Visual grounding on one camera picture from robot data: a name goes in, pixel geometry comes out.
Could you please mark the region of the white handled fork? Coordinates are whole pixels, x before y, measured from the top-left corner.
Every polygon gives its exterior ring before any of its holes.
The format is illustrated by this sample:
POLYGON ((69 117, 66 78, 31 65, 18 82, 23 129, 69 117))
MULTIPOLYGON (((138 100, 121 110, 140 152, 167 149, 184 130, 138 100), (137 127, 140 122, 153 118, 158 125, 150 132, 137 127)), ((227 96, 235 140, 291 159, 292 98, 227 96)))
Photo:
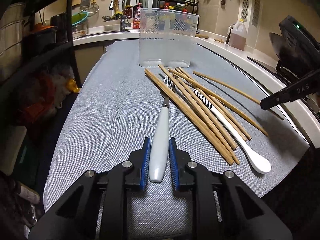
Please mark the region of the white handled fork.
POLYGON ((169 152, 169 97, 161 91, 163 103, 153 136, 149 162, 149 180, 161 183, 165 174, 169 152))

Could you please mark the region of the wooden chopstick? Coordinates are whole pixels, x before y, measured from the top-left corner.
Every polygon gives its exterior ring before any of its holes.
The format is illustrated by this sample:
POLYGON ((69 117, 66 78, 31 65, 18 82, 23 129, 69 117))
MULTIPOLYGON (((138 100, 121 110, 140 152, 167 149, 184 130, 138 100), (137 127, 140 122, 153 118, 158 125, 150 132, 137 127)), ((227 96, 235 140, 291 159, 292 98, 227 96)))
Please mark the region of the wooden chopstick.
POLYGON ((214 114, 193 93, 192 89, 183 81, 184 79, 177 75, 172 75, 175 77, 174 81, 177 81, 176 86, 179 88, 185 98, 188 99, 190 104, 193 106, 193 109, 195 109, 197 115, 209 127, 212 133, 216 135, 216 137, 223 143, 223 145, 227 148, 228 153, 233 155, 237 145, 226 129, 222 127, 214 114))
POLYGON ((252 97, 252 96, 250 96, 250 95, 248 95, 248 94, 246 94, 245 92, 243 92, 243 91, 241 91, 241 90, 239 90, 239 89, 237 89, 237 88, 234 88, 234 87, 228 85, 227 83, 225 83, 225 82, 223 82, 223 81, 220 81, 220 80, 218 80, 218 79, 216 79, 216 78, 210 77, 210 76, 208 76, 208 75, 206 75, 206 74, 202 74, 202 73, 197 72, 197 71, 193 71, 193 74, 195 74, 195 75, 197 75, 197 76, 199 76, 199 77, 202 77, 202 78, 206 78, 206 79, 208 79, 208 80, 210 80, 210 81, 214 81, 215 83, 218 83, 218 84, 220 84, 220 85, 222 85, 222 86, 224 86, 224 87, 227 87, 227 88, 229 88, 229 89, 237 92, 238 94, 241 94, 242 96, 248 98, 249 100, 255 102, 256 104, 260 105, 260 101, 259 101, 258 99, 254 98, 254 97, 252 97))
POLYGON ((217 127, 214 125, 214 123, 205 113, 205 111, 201 108, 200 104, 191 95, 191 90, 187 87, 187 85, 179 77, 173 77, 173 75, 170 74, 170 72, 166 70, 163 65, 159 64, 158 66, 169 77, 169 79, 175 84, 175 86, 181 91, 181 93, 192 105, 193 109, 195 110, 193 113, 196 114, 197 118, 199 119, 198 123, 200 124, 200 128, 204 128, 203 134, 206 136, 206 138, 224 157, 224 159, 227 161, 227 163, 229 163, 229 165, 232 165, 233 163, 239 165, 240 161, 235 156, 229 143, 226 140, 224 142, 223 135, 220 133, 220 131, 217 129, 217 127))
POLYGON ((212 133, 209 127, 201 120, 201 118, 180 99, 170 88, 168 88, 160 79, 158 79, 147 68, 144 69, 145 74, 149 77, 177 106, 178 108, 191 120, 191 122, 202 132, 207 140, 216 148, 225 161, 232 165, 233 158, 227 153, 227 148, 223 143, 212 133))
POLYGON ((225 119, 233 126, 233 128, 239 133, 244 142, 251 140, 251 136, 248 132, 240 125, 240 123, 235 119, 234 116, 229 113, 223 105, 219 102, 214 102, 212 99, 209 99, 209 96, 206 96, 209 102, 225 117, 225 119))
POLYGON ((249 116, 247 116, 245 113, 243 113, 242 111, 240 111, 239 109, 237 109, 235 106, 233 106, 231 103, 229 103, 228 101, 226 101, 225 99, 223 99, 222 97, 218 96, 217 94, 215 94, 214 92, 212 92, 211 90, 207 89, 206 87, 200 85, 197 81, 187 77, 186 75, 179 73, 178 71, 169 68, 168 69, 169 72, 171 72, 174 75, 177 75, 183 79, 185 79, 186 81, 188 81, 190 84, 194 85, 196 88, 202 90, 206 95, 208 95, 210 98, 216 98, 217 101, 219 101, 220 103, 223 103, 226 107, 228 107, 229 109, 231 109, 232 111, 234 111, 235 113, 237 113, 238 115, 240 115, 243 119, 245 119, 247 122, 249 122, 251 125, 253 125, 255 128, 259 129, 259 131, 261 131, 264 135, 266 135, 268 137, 268 133, 260 126, 258 125, 255 121, 253 121, 249 116))

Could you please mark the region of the white striped spoon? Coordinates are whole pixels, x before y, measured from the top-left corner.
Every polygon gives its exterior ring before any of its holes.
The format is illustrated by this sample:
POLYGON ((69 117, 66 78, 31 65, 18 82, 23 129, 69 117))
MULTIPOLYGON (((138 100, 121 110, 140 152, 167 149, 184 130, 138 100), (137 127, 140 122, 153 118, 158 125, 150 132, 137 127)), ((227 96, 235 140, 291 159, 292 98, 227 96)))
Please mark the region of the white striped spoon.
POLYGON ((239 132, 233 125, 223 116, 223 114, 197 89, 193 89, 193 93, 207 106, 207 108, 223 123, 225 128, 231 133, 237 141, 243 152, 246 154, 248 161, 254 170, 260 174, 266 174, 271 171, 270 162, 252 150, 241 137, 239 132))

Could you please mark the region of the chrome kitchen faucet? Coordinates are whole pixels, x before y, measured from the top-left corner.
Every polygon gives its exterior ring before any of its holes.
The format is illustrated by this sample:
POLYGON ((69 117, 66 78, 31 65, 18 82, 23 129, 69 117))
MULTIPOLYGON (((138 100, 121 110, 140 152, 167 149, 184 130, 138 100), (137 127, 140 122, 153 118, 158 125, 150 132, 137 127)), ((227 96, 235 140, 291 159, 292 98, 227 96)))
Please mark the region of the chrome kitchen faucet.
POLYGON ((131 23, 125 14, 125 0, 111 0, 109 9, 113 10, 120 17, 120 32, 126 31, 126 28, 131 27, 131 23))

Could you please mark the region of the grey table mat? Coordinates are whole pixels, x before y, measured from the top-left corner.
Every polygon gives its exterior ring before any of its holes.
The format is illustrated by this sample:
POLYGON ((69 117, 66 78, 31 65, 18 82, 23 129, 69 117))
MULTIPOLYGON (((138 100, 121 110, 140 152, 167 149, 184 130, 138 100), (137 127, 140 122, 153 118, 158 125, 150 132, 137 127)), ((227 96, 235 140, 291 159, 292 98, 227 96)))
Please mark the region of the grey table mat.
MULTIPOLYGON (((114 41, 95 64, 63 125, 43 192, 49 209, 86 170, 103 172, 128 158, 156 129, 162 97, 138 64, 138 41, 114 41)), ((231 169, 257 195, 280 183, 309 148, 287 120, 255 106, 235 103, 266 130, 263 134, 243 122, 249 146, 272 165, 266 175, 255 173, 241 149, 239 165, 228 165, 188 118, 170 106, 170 135, 191 158, 214 172, 231 169)))

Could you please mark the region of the brown liquid plastic jug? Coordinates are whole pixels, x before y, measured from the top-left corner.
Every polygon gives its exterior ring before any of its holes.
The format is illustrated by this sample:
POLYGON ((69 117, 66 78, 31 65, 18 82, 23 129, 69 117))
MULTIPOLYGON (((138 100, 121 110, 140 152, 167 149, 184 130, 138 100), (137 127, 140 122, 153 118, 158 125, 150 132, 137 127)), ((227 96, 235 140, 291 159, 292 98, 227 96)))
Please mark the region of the brown liquid plastic jug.
POLYGON ((244 51, 246 40, 247 29, 243 19, 229 26, 226 40, 229 46, 244 51))

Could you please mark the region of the clear plastic utensil holder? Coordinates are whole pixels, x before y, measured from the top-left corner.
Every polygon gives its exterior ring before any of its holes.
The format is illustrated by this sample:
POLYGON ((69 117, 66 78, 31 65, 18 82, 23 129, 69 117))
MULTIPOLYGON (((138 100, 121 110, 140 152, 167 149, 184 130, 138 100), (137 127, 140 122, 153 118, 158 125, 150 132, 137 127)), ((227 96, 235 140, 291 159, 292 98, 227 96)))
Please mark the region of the clear plastic utensil holder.
POLYGON ((188 12, 142 8, 139 29, 141 67, 188 68, 196 47, 199 15, 188 12))

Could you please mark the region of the red contents glass jar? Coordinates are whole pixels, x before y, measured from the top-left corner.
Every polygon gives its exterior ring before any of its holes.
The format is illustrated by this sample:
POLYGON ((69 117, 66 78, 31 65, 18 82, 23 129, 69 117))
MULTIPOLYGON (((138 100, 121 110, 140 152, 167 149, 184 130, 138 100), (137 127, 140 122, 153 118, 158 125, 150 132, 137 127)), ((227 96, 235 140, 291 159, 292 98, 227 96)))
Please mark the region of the red contents glass jar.
POLYGON ((127 16, 127 18, 132 18, 132 8, 133 8, 133 6, 131 6, 131 5, 125 6, 124 14, 127 16))

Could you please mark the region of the black spice rack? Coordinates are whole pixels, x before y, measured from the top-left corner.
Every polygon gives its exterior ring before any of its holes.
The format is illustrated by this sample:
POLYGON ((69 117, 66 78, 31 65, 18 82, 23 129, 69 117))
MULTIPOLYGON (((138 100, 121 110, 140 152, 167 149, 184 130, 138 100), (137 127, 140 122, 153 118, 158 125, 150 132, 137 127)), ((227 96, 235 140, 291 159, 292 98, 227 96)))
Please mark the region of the black spice rack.
POLYGON ((199 0, 157 0, 156 7, 198 14, 199 0))

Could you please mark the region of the red soap bottle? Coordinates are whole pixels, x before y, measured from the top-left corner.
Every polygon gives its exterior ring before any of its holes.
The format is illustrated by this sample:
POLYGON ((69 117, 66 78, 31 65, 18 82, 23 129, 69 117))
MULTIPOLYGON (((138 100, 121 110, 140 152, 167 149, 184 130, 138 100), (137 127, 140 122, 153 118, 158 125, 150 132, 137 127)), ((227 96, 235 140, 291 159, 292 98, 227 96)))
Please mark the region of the red soap bottle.
POLYGON ((138 3, 133 7, 133 21, 132 28, 139 29, 140 28, 140 10, 142 8, 142 3, 138 3))

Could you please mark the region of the green blue bowls stack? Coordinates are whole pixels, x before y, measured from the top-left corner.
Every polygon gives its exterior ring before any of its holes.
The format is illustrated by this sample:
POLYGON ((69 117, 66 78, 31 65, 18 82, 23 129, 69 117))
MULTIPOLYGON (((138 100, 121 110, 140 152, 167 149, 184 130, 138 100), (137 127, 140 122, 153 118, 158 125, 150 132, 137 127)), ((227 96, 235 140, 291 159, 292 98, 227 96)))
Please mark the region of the green blue bowls stack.
POLYGON ((88 12, 80 11, 71 17, 72 21, 72 32, 80 31, 84 29, 84 26, 87 24, 88 12))

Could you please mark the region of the steel pot on shelf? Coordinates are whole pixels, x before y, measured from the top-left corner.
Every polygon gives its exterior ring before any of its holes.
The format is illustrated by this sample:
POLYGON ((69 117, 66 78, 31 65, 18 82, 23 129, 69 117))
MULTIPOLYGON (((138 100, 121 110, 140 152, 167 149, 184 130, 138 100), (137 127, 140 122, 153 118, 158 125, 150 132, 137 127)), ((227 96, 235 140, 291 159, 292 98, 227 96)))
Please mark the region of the steel pot on shelf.
POLYGON ((24 9, 25 3, 11 4, 1 18, 1 82, 8 79, 21 64, 24 9))

